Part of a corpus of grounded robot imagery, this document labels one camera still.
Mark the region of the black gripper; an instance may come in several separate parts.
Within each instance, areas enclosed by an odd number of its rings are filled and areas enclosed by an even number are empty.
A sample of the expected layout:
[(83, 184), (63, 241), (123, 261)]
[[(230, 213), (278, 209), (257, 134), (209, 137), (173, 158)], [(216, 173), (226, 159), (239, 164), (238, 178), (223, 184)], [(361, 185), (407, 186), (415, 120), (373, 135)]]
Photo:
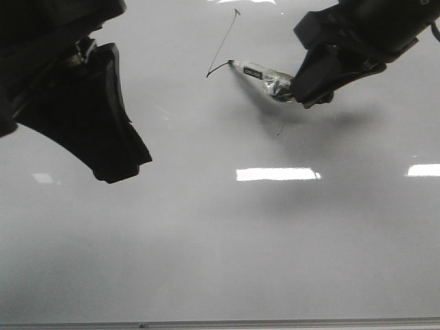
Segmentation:
[[(438, 1), (339, 1), (306, 13), (294, 28), (309, 51), (291, 80), (292, 96), (306, 109), (330, 103), (336, 90), (382, 73), (438, 18)], [(381, 62), (360, 61), (357, 52)]]
[[(1, 2), (1, 136), (17, 129), (8, 91), (126, 10), (124, 1)], [(119, 51), (108, 43), (89, 61), (47, 82), (18, 123), (76, 156), (99, 181), (139, 174), (151, 154), (125, 111)]]

